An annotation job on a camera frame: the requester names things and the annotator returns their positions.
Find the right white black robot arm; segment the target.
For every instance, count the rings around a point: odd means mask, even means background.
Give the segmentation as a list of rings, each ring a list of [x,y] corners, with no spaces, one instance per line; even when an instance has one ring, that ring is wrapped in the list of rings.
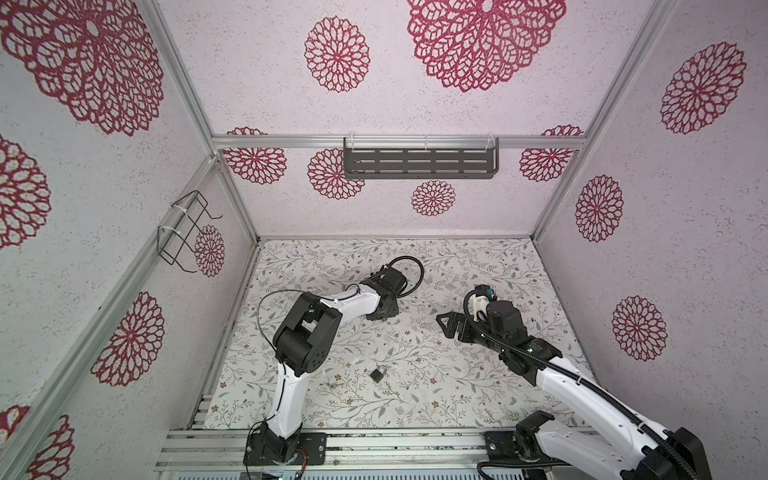
[[[597,436],[586,435],[536,410],[510,431],[485,434],[489,468],[531,470],[574,467],[594,479],[709,479],[703,443],[685,428],[671,431],[641,415],[595,384],[560,350],[530,335],[510,301],[472,290],[461,311],[439,314],[443,334],[497,353],[499,360],[529,384],[565,403]]]

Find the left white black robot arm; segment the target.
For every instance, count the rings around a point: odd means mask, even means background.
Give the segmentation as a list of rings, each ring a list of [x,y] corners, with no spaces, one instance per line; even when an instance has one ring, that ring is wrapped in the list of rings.
[[[413,292],[390,263],[341,293],[300,293],[270,341],[277,360],[275,399],[266,418],[249,430],[246,467],[321,463],[301,440],[310,379],[328,358],[340,327],[360,318],[393,318],[399,314],[398,300]]]

